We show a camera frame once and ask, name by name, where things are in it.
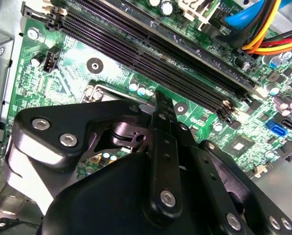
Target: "capacitor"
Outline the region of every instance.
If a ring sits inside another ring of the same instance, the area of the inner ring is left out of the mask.
[[[217,122],[213,125],[213,130],[215,130],[216,132],[220,132],[223,130],[223,124],[220,122]]]
[[[110,160],[111,161],[116,161],[117,160],[117,157],[115,155],[113,155],[113,156],[110,157]]]
[[[102,157],[109,158],[110,157],[110,153],[104,153],[104,154],[102,154]]]
[[[143,83],[140,83],[138,85],[138,89],[137,89],[138,95],[140,95],[140,96],[145,95],[146,94],[146,89],[147,89],[147,86],[145,84],[143,84]]]
[[[234,65],[240,67],[244,71],[247,71],[251,68],[251,64],[249,63],[249,61],[241,55],[235,58]]]
[[[292,52],[291,51],[287,51],[283,54],[282,56],[283,60],[290,60],[292,58]]]
[[[160,5],[160,0],[147,0],[147,4],[150,7],[158,7]]]
[[[44,61],[46,56],[42,52],[38,52],[31,60],[30,65],[32,67],[39,67]]]
[[[91,167],[87,167],[87,168],[86,168],[86,171],[85,171],[85,175],[86,175],[86,176],[89,176],[89,175],[93,174],[94,172],[95,172],[95,171],[94,171],[93,168],[91,168]]]
[[[264,89],[271,95],[277,95],[279,93],[279,88],[273,83],[266,84]]]
[[[292,98],[290,96],[286,95],[282,98],[282,100],[289,105],[290,109],[292,109]]]
[[[163,16],[170,16],[173,13],[173,3],[171,0],[162,0],[160,6],[160,13]]]
[[[282,64],[282,59],[280,54],[277,55],[265,55],[262,58],[263,64],[270,66],[271,68],[276,68]]]
[[[273,99],[274,104],[280,108],[281,110],[285,110],[289,108],[289,104],[287,104],[283,99],[281,99],[280,97],[274,97]]]
[[[130,81],[130,85],[128,86],[128,89],[130,89],[131,92],[135,92],[138,89],[138,82],[135,79],[132,79]]]
[[[288,117],[290,114],[291,114],[291,111],[288,110],[288,109],[281,109],[280,107],[278,106],[275,106],[275,109],[283,116],[283,117]]]

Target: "white connector housing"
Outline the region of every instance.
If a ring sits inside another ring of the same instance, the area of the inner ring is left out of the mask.
[[[207,15],[204,16],[205,13],[209,10],[209,8],[212,6],[213,3],[208,4],[205,7],[202,7],[203,3],[206,0],[178,0],[178,5],[181,10],[184,11],[183,15],[190,21],[194,21],[195,19],[198,19],[201,21],[201,24],[198,27],[198,30],[201,31],[201,27],[204,24],[208,24],[210,18],[214,14],[215,10],[219,7],[221,4],[220,1],[216,4],[214,9]]]

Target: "silver screw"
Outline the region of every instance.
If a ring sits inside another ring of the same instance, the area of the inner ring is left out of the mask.
[[[32,121],[32,126],[40,131],[44,131],[50,128],[50,122],[43,118],[37,118]]]
[[[237,230],[237,231],[240,231],[240,229],[242,229],[242,226],[241,226],[239,220],[238,220],[238,219],[236,218],[236,216],[234,216],[232,213],[228,213],[228,214],[226,215],[226,219],[227,219],[229,225],[230,225],[233,229],[235,229],[235,230]]]
[[[4,53],[4,47],[0,48],[0,56]]]
[[[181,127],[181,129],[183,129],[184,131],[187,131],[187,130],[188,130],[187,126],[185,126],[184,124],[181,124],[180,127]]]
[[[161,119],[163,119],[163,120],[166,120],[166,117],[165,117],[164,114],[159,114],[159,117],[160,117]]]
[[[138,112],[138,107],[134,106],[134,105],[131,105],[130,106],[130,110],[132,110],[133,112],[137,113]]]
[[[277,230],[281,229],[281,226],[279,225],[279,223],[277,222],[277,220],[274,217],[269,216],[269,221],[275,229],[277,229]]]
[[[93,63],[91,65],[91,67],[92,67],[93,70],[97,70],[99,68],[99,65],[97,63]]]
[[[287,219],[281,218],[281,220],[286,229],[292,230],[292,225],[287,221]]]
[[[31,27],[28,29],[27,31],[27,35],[31,40],[38,40],[41,38],[42,34],[40,33],[39,29],[35,28],[35,27]]]
[[[74,147],[77,144],[77,138],[72,134],[63,134],[60,136],[60,143],[66,147]]]
[[[103,93],[101,91],[95,91],[95,93],[93,94],[93,98],[95,100],[102,99],[102,97],[103,97]]]
[[[161,201],[167,207],[174,207],[176,205],[176,199],[170,191],[163,190],[160,194],[160,197],[161,197]]]
[[[211,148],[211,149],[213,149],[213,150],[215,149],[215,146],[212,143],[208,143],[208,147]]]

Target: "blue sata port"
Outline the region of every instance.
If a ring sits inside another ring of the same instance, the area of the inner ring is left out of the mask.
[[[265,126],[267,126],[267,128],[271,130],[273,133],[281,137],[284,137],[285,135],[288,134],[288,131],[284,129],[284,127],[282,127],[280,124],[278,124],[277,122],[273,120],[270,120],[267,123],[265,123]]]

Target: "sata port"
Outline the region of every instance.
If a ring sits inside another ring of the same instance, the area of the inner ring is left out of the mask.
[[[282,121],[281,121],[281,124],[285,127],[287,127],[288,129],[291,129],[292,130],[292,121],[289,119],[289,118],[284,118]]]

